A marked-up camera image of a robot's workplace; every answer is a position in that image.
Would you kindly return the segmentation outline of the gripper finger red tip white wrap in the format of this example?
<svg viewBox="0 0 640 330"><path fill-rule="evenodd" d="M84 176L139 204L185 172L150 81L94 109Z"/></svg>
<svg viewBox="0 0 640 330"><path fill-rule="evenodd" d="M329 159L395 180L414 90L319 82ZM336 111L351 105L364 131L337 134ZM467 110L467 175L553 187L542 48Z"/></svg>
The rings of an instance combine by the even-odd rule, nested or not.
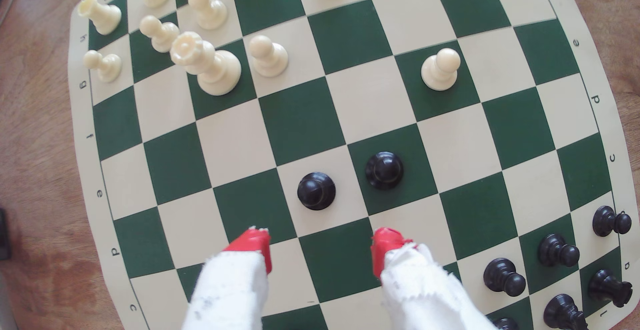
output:
<svg viewBox="0 0 640 330"><path fill-rule="evenodd" d="M252 226L207 259L182 329L262 329L272 270L268 228Z"/></svg>
<svg viewBox="0 0 640 330"><path fill-rule="evenodd" d="M393 329L496 329L426 244L382 227L373 233L371 254Z"/></svg>

